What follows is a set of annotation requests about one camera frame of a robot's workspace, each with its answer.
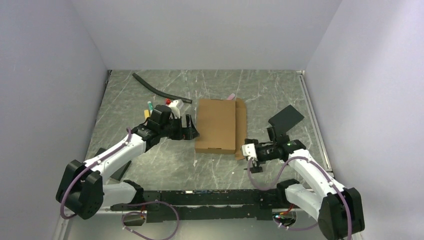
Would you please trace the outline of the brown cardboard box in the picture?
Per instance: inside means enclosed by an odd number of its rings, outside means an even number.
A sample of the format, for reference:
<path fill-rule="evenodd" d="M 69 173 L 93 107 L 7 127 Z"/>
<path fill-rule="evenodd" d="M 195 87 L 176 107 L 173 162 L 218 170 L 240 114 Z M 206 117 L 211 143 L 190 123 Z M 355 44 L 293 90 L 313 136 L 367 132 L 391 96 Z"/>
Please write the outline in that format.
<path fill-rule="evenodd" d="M 235 100 L 205 99 L 198 101 L 194 150 L 202 154 L 233 155 L 244 159 L 242 145 L 247 138 L 247 107 Z"/>

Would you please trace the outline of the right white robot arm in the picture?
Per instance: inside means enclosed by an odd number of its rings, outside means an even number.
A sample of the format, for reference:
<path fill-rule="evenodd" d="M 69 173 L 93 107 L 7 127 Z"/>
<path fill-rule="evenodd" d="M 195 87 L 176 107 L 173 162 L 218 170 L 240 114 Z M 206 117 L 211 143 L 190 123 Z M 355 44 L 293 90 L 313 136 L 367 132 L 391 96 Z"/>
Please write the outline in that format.
<path fill-rule="evenodd" d="M 346 188 L 324 170 L 312 157 L 306 146 L 298 139 L 291 140 L 286 134 L 277 134 L 268 127 L 268 142 L 246 138 L 241 146 L 242 155 L 248 162 L 247 171 L 251 184 L 258 190 L 267 191 L 276 186 L 276 203 L 287 208 L 297 206 L 316 220 L 321 233 L 328 240 L 352 239 L 365 229 L 362 197 L 354 188 Z M 295 179 L 260 186 L 253 178 L 261 164 L 271 160 L 283 161 L 278 172 L 281 176 L 286 167 L 295 170 L 311 187 L 307 190 Z"/>

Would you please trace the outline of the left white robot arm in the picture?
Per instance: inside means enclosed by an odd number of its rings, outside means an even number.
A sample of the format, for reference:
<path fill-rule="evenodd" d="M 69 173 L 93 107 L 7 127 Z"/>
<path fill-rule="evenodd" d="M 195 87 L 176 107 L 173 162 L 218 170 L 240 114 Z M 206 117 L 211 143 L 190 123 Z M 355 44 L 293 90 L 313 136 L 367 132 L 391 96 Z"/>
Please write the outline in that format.
<path fill-rule="evenodd" d="M 139 209 L 144 203 L 144 189 L 131 180 L 107 185 L 107 180 L 122 166 L 146 153 L 162 138 L 190 141 L 199 137 L 190 114 L 185 116 L 186 126 L 177 114 L 176 107 L 157 105 L 150 117 L 128 128 L 126 136 L 99 155 L 80 162 L 71 161 L 65 168 L 56 200 L 60 203 L 60 216 L 75 216 L 86 220 L 102 207 L 127 206 Z"/>

